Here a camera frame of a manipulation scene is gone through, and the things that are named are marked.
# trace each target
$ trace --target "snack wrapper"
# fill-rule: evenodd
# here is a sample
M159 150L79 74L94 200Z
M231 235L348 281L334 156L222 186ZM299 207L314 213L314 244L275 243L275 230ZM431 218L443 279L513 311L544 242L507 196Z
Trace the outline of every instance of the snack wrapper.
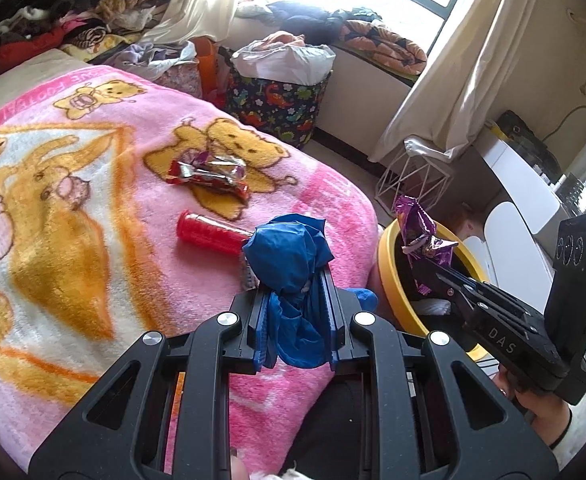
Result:
M236 156L186 150L172 161L169 184L197 184L214 190L233 193L243 202L249 198L249 186L244 180L246 163Z
M440 266L450 267L453 248L457 242L450 242L436 237L435 221L422 209L411 196L401 195L395 201L397 223L404 241L402 252L406 254L411 268L417 258L431 258ZM431 289L415 280L418 292L423 295Z

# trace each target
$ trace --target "bear print blanket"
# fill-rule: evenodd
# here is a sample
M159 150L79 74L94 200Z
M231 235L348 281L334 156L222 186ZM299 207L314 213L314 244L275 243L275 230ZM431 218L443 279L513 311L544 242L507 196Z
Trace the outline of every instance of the bear print blanket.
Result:
M166 184L190 148L243 158L250 200ZM366 284L369 200L211 104L99 66L0 109L0 443L22 468L143 332L192 331L241 290L236 259L176 238L185 209L245 229L290 212L326 218L336 285ZM330 377L280 362L231 378L231 445L250 471L278 471Z

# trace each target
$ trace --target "silver screw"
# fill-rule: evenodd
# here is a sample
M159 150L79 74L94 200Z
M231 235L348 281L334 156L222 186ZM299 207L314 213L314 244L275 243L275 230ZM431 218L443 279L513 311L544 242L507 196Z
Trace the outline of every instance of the silver screw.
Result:
M451 341L449 334L447 334L446 332L441 332L440 330L436 330L436 332L431 332L429 334L429 339L431 339L431 341L433 341L433 343L438 346L448 345L449 341Z
M370 312L358 312L355 315L355 322L362 326L368 326L375 323L375 316Z
M162 341L162 334L159 332L146 332L142 336L142 343L148 346L157 345Z
M223 312L217 316L217 322L224 326L234 325L238 319L237 314L233 314L233 312Z

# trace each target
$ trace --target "white curtain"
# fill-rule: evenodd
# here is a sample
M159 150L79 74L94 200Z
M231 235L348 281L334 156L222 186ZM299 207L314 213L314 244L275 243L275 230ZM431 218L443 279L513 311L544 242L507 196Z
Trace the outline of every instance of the white curtain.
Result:
M155 43L181 43L198 36L221 41L228 36L236 6L237 0L171 0L162 23L144 38Z
M374 162L408 136L450 162L480 132L506 79L535 0L458 0L427 68L375 146Z

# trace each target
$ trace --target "yellow bucket rim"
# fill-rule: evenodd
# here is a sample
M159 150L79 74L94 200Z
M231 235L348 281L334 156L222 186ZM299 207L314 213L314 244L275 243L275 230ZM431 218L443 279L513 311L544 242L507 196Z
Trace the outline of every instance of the yellow bucket rim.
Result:
M453 249L453 253L460 259L471 277L478 280L478 282L487 282L488 279L480 264L478 264L473 254L462 244L462 241L446 229L445 226L437 222L436 224L436 233L439 238L458 242L458 246ZM412 335L426 337L429 330L411 307L411 303L404 293L400 276L395 268L395 240L399 234L400 226L397 220L394 220L382 233L382 237L377 245L379 276L384 292L387 295L388 303L391 309L393 309L393 314L395 314L400 325L402 325L403 330ZM470 352L467 352L467 355L473 361L479 361L487 354L488 352L480 345L476 345Z

